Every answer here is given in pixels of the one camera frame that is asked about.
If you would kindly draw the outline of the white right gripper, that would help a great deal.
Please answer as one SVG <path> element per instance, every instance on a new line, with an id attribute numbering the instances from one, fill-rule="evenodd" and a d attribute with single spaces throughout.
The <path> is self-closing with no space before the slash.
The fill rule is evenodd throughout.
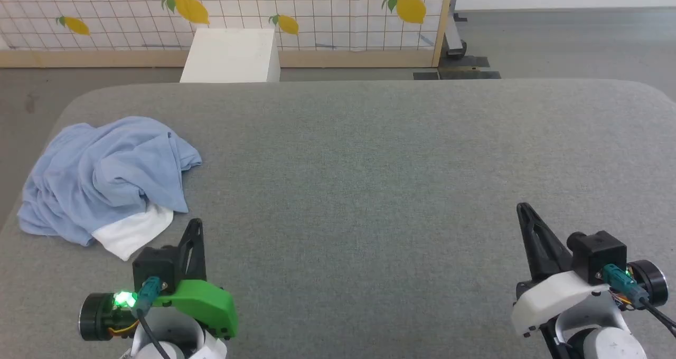
<path id="1" fill-rule="evenodd" d="M 616 305 L 609 286 L 591 286 L 570 271 L 570 251 L 529 203 L 517 205 L 517 216 L 531 280 L 543 282 L 524 292 L 513 306 L 516 334 L 538 329 L 553 318 L 557 339 L 579 328 L 616 327 Z"/>

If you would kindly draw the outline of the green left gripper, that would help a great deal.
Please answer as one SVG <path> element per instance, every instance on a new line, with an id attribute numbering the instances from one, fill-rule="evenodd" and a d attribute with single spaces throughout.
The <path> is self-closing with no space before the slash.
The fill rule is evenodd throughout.
<path id="1" fill-rule="evenodd" d="M 190 316 L 215 337 L 238 335 L 238 315 L 232 294 L 207 282 L 203 222 L 191 219 L 177 246 L 175 292 L 154 300 L 155 308 L 175 308 Z"/>

